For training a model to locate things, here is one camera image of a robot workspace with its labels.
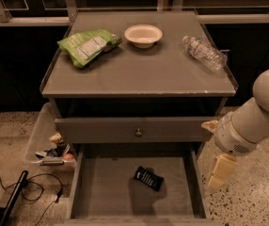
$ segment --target green chip bag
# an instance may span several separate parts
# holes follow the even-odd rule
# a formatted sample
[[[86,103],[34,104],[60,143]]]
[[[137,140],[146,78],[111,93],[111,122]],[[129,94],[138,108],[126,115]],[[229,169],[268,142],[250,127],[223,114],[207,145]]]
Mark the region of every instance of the green chip bag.
[[[68,36],[58,42],[59,48],[70,55],[73,65],[84,68],[100,52],[107,52],[122,42],[121,38],[98,29]]]

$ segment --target power cord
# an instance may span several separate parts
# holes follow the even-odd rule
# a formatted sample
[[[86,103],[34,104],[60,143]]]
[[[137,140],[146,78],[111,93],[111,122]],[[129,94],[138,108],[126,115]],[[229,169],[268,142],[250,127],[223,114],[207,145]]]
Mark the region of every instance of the power cord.
[[[51,174],[51,173],[41,173],[41,174],[37,174],[37,175],[35,175],[35,176],[32,176],[32,177],[28,178],[27,181],[25,182],[25,184],[23,185],[23,188],[25,188],[28,184],[34,184],[34,185],[36,185],[36,186],[38,186],[38,187],[40,188],[40,194],[39,194],[38,197],[36,197],[35,199],[29,199],[29,198],[27,198],[27,197],[24,195],[24,191],[22,190],[22,192],[21,192],[22,197],[23,197],[26,201],[31,202],[31,203],[34,203],[34,202],[37,202],[37,201],[41,198],[41,196],[42,196],[42,194],[43,194],[43,192],[44,192],[44,188],[43,188],[43,186],[40,185],[40,184],[38,184],[38,183],[36,183],[36,182],[31,181],[31,180],[33,180],[34,178],[37,178],[37,177],[40,177],[40,176],[51,176],[51,177],[56,178],[57,181],[60,183],[60,190],[56,193],[56,195],[57,195],[56,199],[55,199],[54,201],[52,201],[52,202],[46,207],[46,209],[43,211],[43,214],[41,215],[40,220],[35,224],[35,226],[37,226],[37,225],[40,224],[41,220],[43,219],[45,213],[46,213],[47,210],[50,208],[50,206],[51,206],[53,203],[58,203],[58,202],[59,202],[59,199],[60,199],[60,197],[61,197],[61,195],[62,195],[62,192],[63,192],[63,184],[62,184],[61,180],[59,179],[59,177],[57,177],[57,176],[55,176],[55,175],[53,175],[53,174]],[[1,174],[0,174],[0,185],[1,185],[1,187],[2,187],[4,190],[9,189],[9,188],[11,188],[12,186],[15,186],[16,184],[17,184],[17,183],[12,184],[12,185],[10,185],[10,186],[4,186],[3,183],[2,183]]]

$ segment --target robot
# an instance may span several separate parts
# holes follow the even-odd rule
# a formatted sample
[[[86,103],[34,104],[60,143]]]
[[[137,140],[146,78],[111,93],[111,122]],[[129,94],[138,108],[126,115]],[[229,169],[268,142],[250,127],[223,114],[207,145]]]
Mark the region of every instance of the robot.
[[[220,188],[237,167],[237,156],[246,156],[269,137],[269,70],[253,85],[253,97],[219,121],[206,122],[215,145],[223,152],[216,159],[208,186]]]

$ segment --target water bottle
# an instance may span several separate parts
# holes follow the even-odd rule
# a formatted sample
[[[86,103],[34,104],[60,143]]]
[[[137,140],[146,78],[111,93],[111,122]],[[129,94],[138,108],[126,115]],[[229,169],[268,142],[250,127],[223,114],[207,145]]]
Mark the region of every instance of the water bottle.
[[[228,57],[225,54],[202,39],[184,36],[182,44],[185,51],[215,73],[221,71],[227,63]]]

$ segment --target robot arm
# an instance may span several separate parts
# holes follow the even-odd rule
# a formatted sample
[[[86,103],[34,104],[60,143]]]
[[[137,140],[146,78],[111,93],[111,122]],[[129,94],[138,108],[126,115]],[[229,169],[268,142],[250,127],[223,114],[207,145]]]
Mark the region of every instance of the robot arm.
[[[214,139],[223,152],[244,156],[269,137],[269,70],[255,81],[249,101],[228,113],[216,125]]]

